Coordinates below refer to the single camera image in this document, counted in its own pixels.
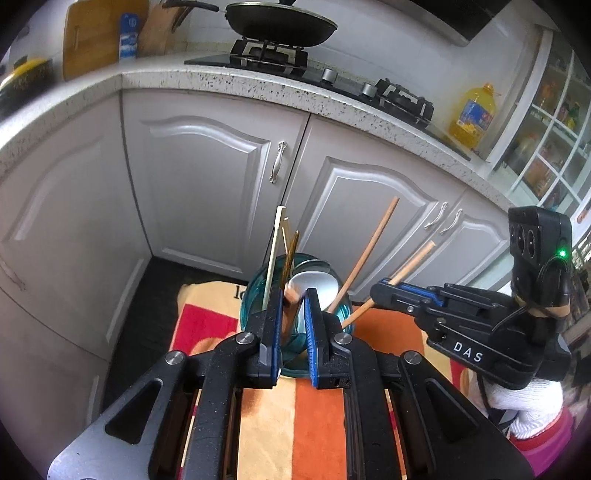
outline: towel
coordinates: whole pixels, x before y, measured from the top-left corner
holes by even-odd
[[[170,349],[195,355],[234,335],[239,331],[245,289],[220,281],[182,287]],[[412,317],[372,309],[356,322],[354,335],[381,352],[423,354],[457,388],[463,385],[467,394],[465,369],[428,347]],[[246,389],[238,480],[346,478],[344,420],[342,390],[315,390],[309,379],[280,377],[272,390]]]

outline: teal glass bowl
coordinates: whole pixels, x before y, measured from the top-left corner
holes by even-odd
[[[330,265],[327,262],[321,261],[312,255],[296,253],[294,257],[294,273],[298,273],[298,268],[306,267],[306,265],[303,264],[304,262],[309,264],[310,268],[312,269],[318,268],[318,270],[326,271],[327,273],[330,273],[332,276],[334,276],[334,278],[337,279],[339,283],[339,289],[343,286],[343,282],[335,273],[335,271],[332,270]],[[271,285],[273,287],[279,286],[284,263],[285,255],[277,257],[275,260],[275,268],[273,270],[273,276],[271,280]],[[248,317],[251,314],[260,312],[262,310],[262,298],[265,292],[267,268],[268,266],[265,265],[264,267],[261,267],[258,272],[256,272],[252,280],[249,282],[246,291],[244,292],[242,305],[240,307],[240,327],[243,331],[246,329]],[[349,300],[349,296],[345,295],[335,310],[335,315],[341,322],[343,322],[351,315],[351,312],[351,301]],[[344,329],[344,331],[347,333],[353,333],[353,325],[349,325],[346,329]],[[282,375],[291,378],[306,378],[310,376],[308,370],[308,357],[300,356],[304,350],[306,350],[306,333],[297,332],[296,325],[294,325],[294,331],[291,334],[290,339],[285,345],[281,347],[281,354],[283,357],[283,366],[281,369]]]

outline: wooden chopstick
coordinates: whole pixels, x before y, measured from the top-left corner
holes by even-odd
[[[400,270],[396,272],[396,275],[392,277],[392,279],[388,282],[388,285],[396,285],[400,283],[402,280],[404,280],[404,278],[408,277],[425,259],[429,252],[433,250],[434,247],[435,243],[433,241],[430,241],[427,245],[420,249],[402,266]],[[349,325],[351,325],[355,320],[361,317],[370,308],[374,307],[374,305],[375,302],[372,299],[366,301],[363,305],[361,305],[361,307],[355,310],[347,319],[343,321],[342,327],[346,328]]]
[[[281,272],[281,283],[279,285],[281,291],[285,290],[285,284],[291,277],[291,264],[294,261],[299,240],[300,231],[296,230],[294,233],[294,238],[291,240],[291,245],[287,251],[287,255],[285,256],[285,264],[283,265],[283,271]]]
[[[326,309],[327,312],[333,313],[339,306],[340,301],[343,300],[345,294],[351,288],[351,285],[355,281],[355,278],[357,278],[357,275],[359,275],[359,272],[361,271],[361,269],[365,265],[365,262],[367,262],[367,259],[371,255],[371,252],[374,249],[375,244],[378,243],[379,237],[382,235],[384,229],[386,228],[386,225],[388,224],[388,221],[390,220],[390,217],[392,216],[394,209],[396,208],[396,205],[398,205],[398,201],[398,197],[394,197],[392,199],[392,202],[390,203],[388,209],[384,213],[384,216],[380,220],[378,227],[375,229],[374,235],[369,241],[368,246],[365,247],[365,250],[361,254],[361,257],[359,257],[359,260],[357,260],[357,263],[355,264],[353,270],[349,274],[349,278],[347,278],[347,280],[339,290],[339,293],[337,293],[337,296],[333,300],[333,303],[331,303],[330,306]]]

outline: glass cabinet door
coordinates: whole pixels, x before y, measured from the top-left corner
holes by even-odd
[[[534,101],[488,180],[517,206],[572,216],[591,186],[591,80],[555,34]]]

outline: wooden cutting board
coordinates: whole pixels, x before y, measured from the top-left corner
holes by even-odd
[[[119,21],[124,13],[148,17],[148,0],[82,0],[68,8],[63,76],[70,80],[119,60]]]
[[[165,0],[156,5],[150,12],[138,39],[138,57],[164,55],[172,46],[171,33],[174,21],[181,14],[182,7],[163,8]]]

